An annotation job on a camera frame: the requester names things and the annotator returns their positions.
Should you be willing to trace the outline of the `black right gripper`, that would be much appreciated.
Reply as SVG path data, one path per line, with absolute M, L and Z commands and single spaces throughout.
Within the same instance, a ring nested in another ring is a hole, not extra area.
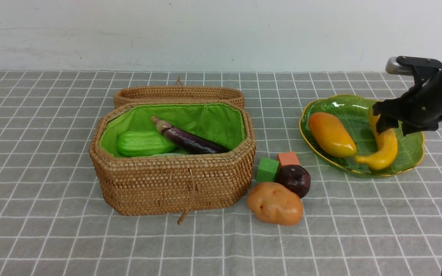
M 401 128 L 403 136 L 437 131 L 442 122 L 442 72 L 426 82 L 418 82 L 395 99 L 377 101 L 372 115 L 378 116 L 376 133 Z

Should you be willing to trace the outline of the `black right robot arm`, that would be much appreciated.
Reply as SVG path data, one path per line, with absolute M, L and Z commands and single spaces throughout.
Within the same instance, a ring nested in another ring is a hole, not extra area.
M 398 98 L 373 105 L 373 115 L 379 116 L 376 132 L 401 128 L 406 136 L 437 131 L 442 122 L 442 63 L 433 58 L 397 56 L 388 59 L 385 70 L 412 76 L 414 85 Z

